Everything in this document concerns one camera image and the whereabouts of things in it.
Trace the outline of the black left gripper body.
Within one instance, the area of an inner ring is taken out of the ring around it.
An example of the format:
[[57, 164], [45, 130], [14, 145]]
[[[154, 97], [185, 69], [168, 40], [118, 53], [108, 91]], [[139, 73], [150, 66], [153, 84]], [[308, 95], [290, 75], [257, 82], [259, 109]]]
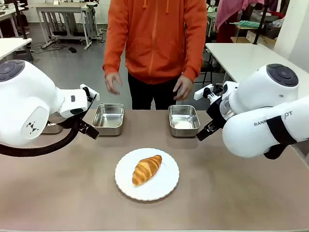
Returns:
[[78, 113], [76, 115], [76, 124], [77, 126], [87, 126], [88, 124], [83, 120], [83, 118], [85, 117], [85, 115], [87, 114], [87, 111]]

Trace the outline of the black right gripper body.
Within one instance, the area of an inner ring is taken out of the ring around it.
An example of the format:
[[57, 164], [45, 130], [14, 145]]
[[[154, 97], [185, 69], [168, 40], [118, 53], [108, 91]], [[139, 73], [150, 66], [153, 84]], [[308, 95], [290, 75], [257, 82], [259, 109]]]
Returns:
[[212, 121], [206, 125], [207, 130], [222, 129], [226, 123], [226, 120], [224, 119], [224, 117], [220, 112], [221, 101], [222, 98], [219, 97], [213, 103], [210, 104], [209, 108], [206, 111], [208, 116], [212, 119]]

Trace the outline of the person's right forearm orange sleeve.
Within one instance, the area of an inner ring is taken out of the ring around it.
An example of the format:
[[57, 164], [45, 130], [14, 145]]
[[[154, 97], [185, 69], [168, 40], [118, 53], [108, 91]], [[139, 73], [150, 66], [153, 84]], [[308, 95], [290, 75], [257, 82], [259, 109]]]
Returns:
[[126, 31], [118, 28], [108, 27], [106, 46], [104, 52], [103, 70], [105, 78], [112, 73], [119, 72], [121, 55], [126, 43]]

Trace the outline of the steel rectangular container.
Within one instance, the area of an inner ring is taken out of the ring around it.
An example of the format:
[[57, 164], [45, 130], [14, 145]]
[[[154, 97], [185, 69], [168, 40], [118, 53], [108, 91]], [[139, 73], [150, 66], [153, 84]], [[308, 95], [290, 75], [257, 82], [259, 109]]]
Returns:
[[63, 130], [63, 128], [56, 123], [47, 121], [45, 128], [42, 131], [42, 134], [58, 134]]
[[99, 136], [119, 136], [123, 128], [124, 114], [123, 104], [100, 104], [94, 114], [92, 126], [99, 132]]
[[173, 137], [195, 137], [200, 122], [191, 105], [171, 105], [168, 108], [170, 132]]

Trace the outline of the person's left hand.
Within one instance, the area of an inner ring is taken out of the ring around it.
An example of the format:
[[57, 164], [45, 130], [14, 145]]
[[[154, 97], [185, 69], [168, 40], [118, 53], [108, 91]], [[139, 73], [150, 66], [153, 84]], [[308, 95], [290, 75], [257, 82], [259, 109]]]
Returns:
[[174, 96], [175, 101], [183, 101], [186, 100], [192, 90], [193, 82], [185, 77], [184, 75], [181, 75], [177, 83], [173, 89], [174, 93], [177, 93], [176, 96]]

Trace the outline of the person's right hand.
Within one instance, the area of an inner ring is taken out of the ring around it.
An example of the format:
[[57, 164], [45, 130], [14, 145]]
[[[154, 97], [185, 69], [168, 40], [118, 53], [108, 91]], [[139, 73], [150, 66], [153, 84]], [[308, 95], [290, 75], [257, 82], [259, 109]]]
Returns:
[[118, 72], [111, 72], [105, 75], [105, 84], [106, 84], [108, 92], [114, 95], [120, 95], [120, 92], [115, 87], [114, 82], [116, 82], [119, 85], [122, 84], [120, 74]]

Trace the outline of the black folding chair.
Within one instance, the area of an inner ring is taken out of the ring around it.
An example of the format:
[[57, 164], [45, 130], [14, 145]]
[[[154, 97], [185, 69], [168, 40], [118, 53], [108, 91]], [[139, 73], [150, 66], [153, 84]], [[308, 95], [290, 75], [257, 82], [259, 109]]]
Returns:
[[[206, 45], [204, 45], [203, 53], [209, 54], [208, 59], [203, 60], [203, 62], [201, 64], [201, 68], [200, 68], [200, 74], [204, 74], [203, 80], [202, 81], [195, 81], [194, 83], [205, 85], [205, 83], [207, 82], [207, 83], [212, 84], [213, 83], [213, 72], [214, 72], [215, 68], [212, 65], [212, 60], [213, 60], [212, 54], [210, 53], [210, 51], [208, 50]], [[206, 80], [208, 73], [210, 74], [209, 81]]]

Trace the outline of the large white table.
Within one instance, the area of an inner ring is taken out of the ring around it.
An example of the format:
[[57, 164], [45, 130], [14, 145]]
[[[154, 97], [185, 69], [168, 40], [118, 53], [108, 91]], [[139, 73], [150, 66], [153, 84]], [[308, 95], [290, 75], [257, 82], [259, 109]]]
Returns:
[[261, 44], [206, 43], [206, 48], [225, 70], [224, 81], [231, 78], [241, 82], [258, 68], [277, 63], [291, 68], [301, 87], [309, 87], [309, 73]]

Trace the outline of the black trousers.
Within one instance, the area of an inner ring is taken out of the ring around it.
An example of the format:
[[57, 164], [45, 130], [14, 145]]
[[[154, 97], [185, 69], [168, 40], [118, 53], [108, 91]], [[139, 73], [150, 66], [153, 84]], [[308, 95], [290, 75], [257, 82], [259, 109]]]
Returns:
[[174, 77], [159, 84], [147, 84], [128, 73], [128, 84], [131, 94], [133, 110], [150, 110], [152, 101], [155, 102], [156, 110], [167, 110], [175, 105], [174, 97], [177, 95], [173, 89], [179, 77]]

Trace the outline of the golden croissant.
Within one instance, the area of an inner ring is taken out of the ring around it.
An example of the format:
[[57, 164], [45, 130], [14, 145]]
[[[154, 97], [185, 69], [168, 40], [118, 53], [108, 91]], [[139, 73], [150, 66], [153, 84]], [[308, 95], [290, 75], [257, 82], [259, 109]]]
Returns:
[[162, 157], [155, 155], [141, 159], [135, 167], [132, 175], [132, 183], [139, 186], [150, 180], [158, 171], [162, 163]]

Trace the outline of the white scalloped plate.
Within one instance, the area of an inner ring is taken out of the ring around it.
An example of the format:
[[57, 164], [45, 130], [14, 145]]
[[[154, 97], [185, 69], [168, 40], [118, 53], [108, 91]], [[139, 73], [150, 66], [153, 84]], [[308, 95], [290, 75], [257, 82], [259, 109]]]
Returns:
[[[162, 157], [157, 173], [145, 183], [132, 183], [134, 169], [141, 159], [154, 155]], [[175, 159], [165, 151], [155, 148], [139, 148], [125, 154], [115, 167], [115, 182], [126, 196], [138, 201], [155, 201], [169, 195], [179, 182], [180, 171]]]

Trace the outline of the brown cardboard box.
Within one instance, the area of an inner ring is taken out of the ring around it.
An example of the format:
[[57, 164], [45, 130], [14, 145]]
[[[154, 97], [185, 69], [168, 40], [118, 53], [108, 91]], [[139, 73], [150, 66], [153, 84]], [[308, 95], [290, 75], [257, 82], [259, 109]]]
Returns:
[[[236, 37], [231, 37], [231, 41], [233, 43], [243, 43], [243, 44], [253, 44], [254, 43], [254, 40], [255, 40], [255, 37], [256, 37], [256, 33], [251, 31], [251, 30], [248, 30], [246, 31], [247, 34], [245, 37], [240, 37], [240, 36], [236, 36]], [[271, 39], [265, 35], [260, 35], [258, 40], [257, 40], [257, 43], [258, 44], [262, 44], [263, 46], [273, 50], [274, 46], [275, 46], [275, 43], [276, 43], [276, 40], [275, 39]]]

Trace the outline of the green duster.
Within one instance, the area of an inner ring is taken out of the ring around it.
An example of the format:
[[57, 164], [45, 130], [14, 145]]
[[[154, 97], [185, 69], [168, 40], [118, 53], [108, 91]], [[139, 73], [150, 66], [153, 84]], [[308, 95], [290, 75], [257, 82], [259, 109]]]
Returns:
[[233, 22], [233, 23], [230, 23], [230, 24], [237, 25], [240, 28], [252, 28], [252, 29], [259, 28], [258, 22], [252, 22], [252, 21], [247, 21], [247, 20], [241, 20], [239, 22]]

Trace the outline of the orange hoodie torso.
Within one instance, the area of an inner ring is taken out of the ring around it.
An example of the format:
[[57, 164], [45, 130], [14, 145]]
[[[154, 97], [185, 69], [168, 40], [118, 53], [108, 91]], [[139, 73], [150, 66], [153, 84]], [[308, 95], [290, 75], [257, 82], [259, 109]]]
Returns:
[[183, 75], [185, 29], [206, 29], [206, 0], [111, 0], [108, 27], [126, 31], [128, 72], [148, 84]]

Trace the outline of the small white side table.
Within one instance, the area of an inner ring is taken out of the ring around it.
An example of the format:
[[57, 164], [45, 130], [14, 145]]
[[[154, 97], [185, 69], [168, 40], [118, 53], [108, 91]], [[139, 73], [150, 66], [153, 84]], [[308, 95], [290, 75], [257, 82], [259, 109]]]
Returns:
[[30, 61], [33, 61], [31, 52], [27, 49], [27, 45], [32, 42], [31, 38], [0, 38], [0, 60], [9, 54], [25, 47], [26, 53], [29, 55]]

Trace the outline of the grey workbench with legs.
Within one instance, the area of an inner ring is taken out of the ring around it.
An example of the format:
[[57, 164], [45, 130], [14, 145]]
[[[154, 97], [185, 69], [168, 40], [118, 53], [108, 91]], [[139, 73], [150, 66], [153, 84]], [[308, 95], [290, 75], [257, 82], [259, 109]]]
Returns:
[[45, 0], [29, 5], [36, 10], [45, 42], [79, 40], [87, 50], [93, 40], [100, 38], [96, 22], [97, 0]]

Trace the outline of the black clamp pole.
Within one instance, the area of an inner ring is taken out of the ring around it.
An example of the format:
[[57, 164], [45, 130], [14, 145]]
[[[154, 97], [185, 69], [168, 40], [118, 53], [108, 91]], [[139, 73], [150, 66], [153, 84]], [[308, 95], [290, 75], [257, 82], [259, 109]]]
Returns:
[[261, 17], [261, 20], [260, 20], [259, 27], [256, 30], [256, 35], [255, 35], [254, 42], [253, 42], [254, 45], [257, 44], [258, 38], [259, 38], [260, 33], [262, 31], [262, 27], [264, 25], [264, 20], [265, 20], [265, 17], [266, 17], [268, 6], [269, 6], [269, 0], [264, 0], [263, 13], [262, 13], [262, 17]]

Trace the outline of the pink hanging cloth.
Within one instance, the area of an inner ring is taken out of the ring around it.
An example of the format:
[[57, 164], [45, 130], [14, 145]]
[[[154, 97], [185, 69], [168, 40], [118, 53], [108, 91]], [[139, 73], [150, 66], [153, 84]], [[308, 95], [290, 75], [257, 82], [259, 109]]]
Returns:
[[245, 10], [250, 4], [265, 4], [268, 0], [220, 0], [214, 29], [219, 30], [220, 26], [234, 13]]

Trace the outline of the black stand pole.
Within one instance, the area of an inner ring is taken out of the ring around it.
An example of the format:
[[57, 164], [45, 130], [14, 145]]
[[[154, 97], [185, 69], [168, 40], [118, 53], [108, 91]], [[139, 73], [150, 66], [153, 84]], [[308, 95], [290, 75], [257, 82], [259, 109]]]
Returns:
[[21, 18], [21, 13], [20, 13], [20, 10], [19, 10], [19, 7], [18, 7], [17, 0], [13, 0], [13, 3], [14, 3], [14, 6], [15, 6], [17, 21], [19, 22], [23, 38], [27, 39], [27, 35], [26, 35], [25, 29], [24, 29], [24, 25], [23, 25], [23, 21], [22, 21], [22, 18]]

